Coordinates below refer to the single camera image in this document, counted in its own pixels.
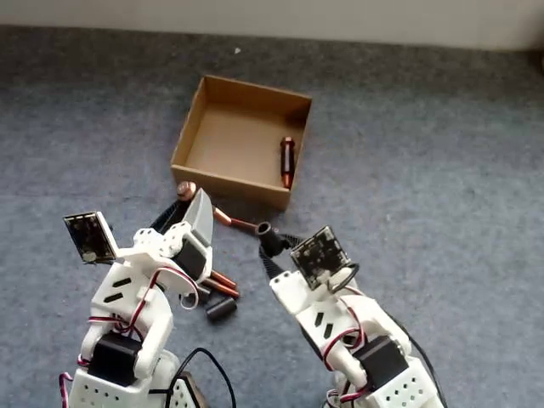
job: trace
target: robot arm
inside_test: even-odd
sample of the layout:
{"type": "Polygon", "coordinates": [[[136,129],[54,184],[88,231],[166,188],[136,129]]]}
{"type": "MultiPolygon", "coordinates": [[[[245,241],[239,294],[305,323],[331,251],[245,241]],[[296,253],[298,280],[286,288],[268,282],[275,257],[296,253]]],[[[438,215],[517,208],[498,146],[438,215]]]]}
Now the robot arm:
{"type": "MultiPolygon", "coordinates": [[[[163,290],[192,298],[196,306],[196,282],[210,275],[213,260],[209,197],[199,190],[180,213],[174,208],[154,228],[138,230],[129,248],[117,246],[100,212],[65,218],[84,262],[112,263],[91,302],[90,327],[66,408],[164,406],[166,395],[149,390],[167,388],[179,360],[164,350],[173,315],[163,290]]],[[[177,398],[176,405],[205,407],[191,405],[191,395],[171,397],[177,398]]]]}
{"type": "Polygon", "coordinates": [[[444,408],[433,379],[411,356],[407,333],[358,290],[358,265],[329,227],[303,241],[261,224],[258,237],[270,288],[326,368],[337,373],[339,401],[329,406],[444,408]],[[272,260],[288,248],[294,272],[272,260]]]}

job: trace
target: cardboard box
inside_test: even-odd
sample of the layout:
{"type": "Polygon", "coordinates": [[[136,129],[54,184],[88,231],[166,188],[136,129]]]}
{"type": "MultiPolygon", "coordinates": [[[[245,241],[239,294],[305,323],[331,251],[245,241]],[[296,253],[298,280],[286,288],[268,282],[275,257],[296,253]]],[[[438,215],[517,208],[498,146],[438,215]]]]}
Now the cardboard box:
{"type": "MultiPolygon", "coordinates": [[[[285,210],[291,191],[280,174],[280,142],[303,151],[312,99],[217,76],[204,76],[185,119],[171,169],[176,183],[194,181],[221,196],[261,201],[285,210]]],[[[292,188],[297,182],[297,171],[292,188]]]]}

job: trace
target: copper tube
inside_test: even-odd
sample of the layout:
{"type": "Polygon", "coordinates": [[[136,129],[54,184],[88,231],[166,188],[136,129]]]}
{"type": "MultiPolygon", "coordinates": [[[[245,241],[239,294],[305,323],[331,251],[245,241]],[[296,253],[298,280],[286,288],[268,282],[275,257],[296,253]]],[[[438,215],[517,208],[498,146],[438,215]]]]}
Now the copper tube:
{"type": "Polygon", "coordinates": [[[230,280],[225,275],[219,273],[217,270],[212,269],[212,273],[210,274],[210,277],[213,280],[219,282],[220,284],[229,287],[230,289],[236,289],[236,282],[234,282],[233,280],[230,280]]]}
{"type": "Polygon", "coordinates": [[[240,230],[245,230],[249,232],[250,234],[257,234],[256,224],[248,223],[247,221],[244,221],[238,218],[232,218],[230,221],[233,227],[239,228],[240,230]]]}
{"type": "Polygon", "coordinates": [[[295,176],[295,141],[290,137],[281,140],[281,181],[286,189],[292,186],[292,179],[295,176]]]}
{"type": "Polygon", "coordinates": [[[226,225],[227,227],[230,227],[230,224],[232,223],[232,219],[230,219],[230,217],[227,214],[222,212],[217,207],[213,208],[213,217],[217,219],[221,224],[226,225]]]}
{"type": "Polygon", "coordinates": [[[181,201],[190,201],[195,197],[196,194],[196,184],[192,181],[182,181],[178,184],[176,188],[178,193],[178,198],[181,201]]]}
{"type": "Polygon", "coordinates": [[[238,298],[240,296],[240,293],[238,293],[234,289],[231,289],[225,285],[221,285],[219,282],[216,282],[215,280],[210,278],[206,278],[205,280],[203,280],[202,285],[211,287],[212,289],[218,292],[222,292],[225,295],[231,296],[233,298],[238,298]]]}

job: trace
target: cylindrical object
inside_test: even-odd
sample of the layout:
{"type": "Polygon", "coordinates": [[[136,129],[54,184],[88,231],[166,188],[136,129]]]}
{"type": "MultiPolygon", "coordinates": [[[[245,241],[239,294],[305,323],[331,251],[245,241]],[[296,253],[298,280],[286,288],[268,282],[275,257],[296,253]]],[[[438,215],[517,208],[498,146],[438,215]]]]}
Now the cylindrical object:
{"type": "Polygon", "coordinates": [[[238,218],[231,218],[230,222],[231,222],[231,224],[230,224],[231,227],[236,227],[236,228],[238,228],[240,230],[247,231],[250,234],[257,234],[257,225],[256,224],[248,223],[247,221],[243,221],[243,220],[238,219],[238,218]]]}
{"type": "Polygon", "coordinates": [[[196,194],[196,184],[192,181],[182,181],[178,184],[176,188],[178,193],[178,198],[181,201],[190,201],[195,197],[196,194]]]}
{"type": "Polygon", "coordinates": [[[210,300],[212,291],[210,291],[207,287],[196,284],[196,290],[198,291],[198,298],[200,300],[200,304],[205,304],[208,300],[210,300]]]}
{"type": "Polygon", "coordinates": [[[221,293],[223,293],[223,294],[225,294],[227,296],[231,296],[233,298],[238,298],[240,296],[240,293],[238,293],[234,289],[232,289],[232,288],[230,288],[228,286],[225,286],[225,285],[221,285],[219,282],[217,282],[217,281],[215,281],[213,279],[210,279],[210,278],[206,278],[205,280],[203,280],[202,285],[207,286],[207,287],[211,287],[213,290],[221,292],[221,293]]]}
{"type": "Polygon", "coordinates": [[[281,181],[286,189],[292,186],[295,176],[295,141],[287,136],[281,140],[281,181]]]}
{"type": "Polygon", "coordinates": [[[217,207],[213,208],[213,217],[227,227],[230,227],[230,225],[232,224],[232,220],[230,219],[230,217],[217,207]]]}
{"type": "Polygon", "coordinates": [[[230,280],[225,275],[219,273],[217,270],[212,269],[212,273],[210,274],[210,277],[214,281],[217,281],[222,285],[225,285],[231,289],[236,289],[236,282],[234,282],[233,280],[230,280]]]}
{"type": "Polygon", "coordinates": [[[215,303],[206,309],[206,316],[211,321],[221,320],[233,313],[237,308],[236,302],[232,297],[227,297],[219,303],[215,303]]]}
{"type": "Polygon", "coordinates": [[[285,241],[276,234],[270,223],[264,222],[258,225],[257,238],[261,241],[264,252],[271,258],[280,255],[286,248],[285,241]]]}

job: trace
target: black circuit board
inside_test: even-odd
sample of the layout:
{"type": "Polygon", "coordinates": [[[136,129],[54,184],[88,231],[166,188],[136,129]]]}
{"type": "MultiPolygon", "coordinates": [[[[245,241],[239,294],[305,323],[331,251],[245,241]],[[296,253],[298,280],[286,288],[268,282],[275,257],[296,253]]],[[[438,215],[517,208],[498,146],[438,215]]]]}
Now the black circuit board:
{"type": "Polygon", "coordinates": [[[64,217],[71,239],[86,264],[107,263],[115,254],[96,212],[64,217]]]}
{"type": "Polygon", "coordinates": [[[318,276],[326,271],[333,276],[349,264],[348,255],[328,225],[296,246],[291,252],[291,258],[311,290],[320,285],[318,276]]]}

